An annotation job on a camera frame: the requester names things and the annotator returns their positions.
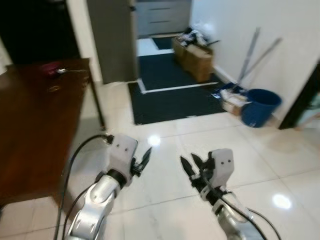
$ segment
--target red object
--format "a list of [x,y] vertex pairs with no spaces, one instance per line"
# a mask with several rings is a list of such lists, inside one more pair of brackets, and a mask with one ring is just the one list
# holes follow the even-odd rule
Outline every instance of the red object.
[[60,65],[61,63],[59,61],[53,61],[42,65],[40,69],[47,78],[53,79],[59,75],[57,70],[59,69]]

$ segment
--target white tile floor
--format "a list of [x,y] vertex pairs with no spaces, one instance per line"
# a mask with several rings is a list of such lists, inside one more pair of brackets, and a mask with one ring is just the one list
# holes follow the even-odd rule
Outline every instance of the white tile floor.
[[[149,53],[153,43],[143,42],[147,44],[139,46],[140,54]],[[110,132],[139,140],[138,159],[149,148],[148,137],[157,135],[161,140],[142,176],[116,199],[105,239],[225,240],[210,206],[190,186],[179,160],[191,152],[205,157],[218,148],[233,150],[235,171],[228,186],[245,206],[269,218],[284,240],[320,239],[319,143],[292,129],[249,128],[229,113],[136,126],[125,83],[100,86],[98,93]],[[79,138],[98,131],[96,116],[88,92]],[[96,141],[80,153],[70,178],[74,195],[108,164],[106,151],[103,142]],[[281,208],[279,200],[283,199],[286,208]],[[0,221],[0,240],[52,239],[56,214],[49,198],[10,204]],[[276,239],[265,222],[259,217],[255,220],[268,239]]]

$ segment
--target table leg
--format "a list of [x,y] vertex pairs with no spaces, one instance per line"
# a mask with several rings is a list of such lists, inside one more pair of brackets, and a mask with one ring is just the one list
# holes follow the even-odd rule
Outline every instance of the table leg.
[[[61,204],[61,194],[55,194],[52,196],[53,200],[55,201],[56,205],[59,207]],[[71,195],[70,191],[66,191],[64,194],[64,205],[63,205],[63,212],[65,215],[67,215],[69,209],[72,206],[72,203],[74,202],[74,198]],[[74,206],[69,219],[72,222],[74,220],[74,218],[76,217],[77,212],[81,209],[79,202]]]
[[90,77],[89,77],[89,83],[90,83],[90,86],[91,86],[91,90],[92,90],[92,95],[93,95],[93,100],[95,102],[95,106],[96,106],[96,109],[98,111],[98,118],[99,118],[99,122],[100,122],[100,128],[101,128],[101,131],[105,132],[106,131],[106,122],[105,122],[105,117],[102,113],[102,110],[101,110],[101,107],[100,107],[100,103],[99,103],[99,99],[98,99],[98,95],[97,95],[97,90],[96,90],[96,85],[93,81],[93,78],[90,74]]

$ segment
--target door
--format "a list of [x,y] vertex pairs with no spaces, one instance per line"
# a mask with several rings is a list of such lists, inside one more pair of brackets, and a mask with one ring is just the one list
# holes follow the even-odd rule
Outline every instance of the door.
[[87,0],[104,84],[137,79],[129,0]]
[[0,36],[14,64],[80,57],[65,0],[3,0],[0,9]]

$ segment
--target blue bucket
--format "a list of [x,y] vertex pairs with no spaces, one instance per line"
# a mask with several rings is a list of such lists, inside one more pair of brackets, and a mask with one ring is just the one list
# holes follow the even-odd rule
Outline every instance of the blue bucket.
[[251,89],[246,96],[251,103],[242,108],[241,120],[252,128],[261,128],[282,102],[277,94],[264,89]]

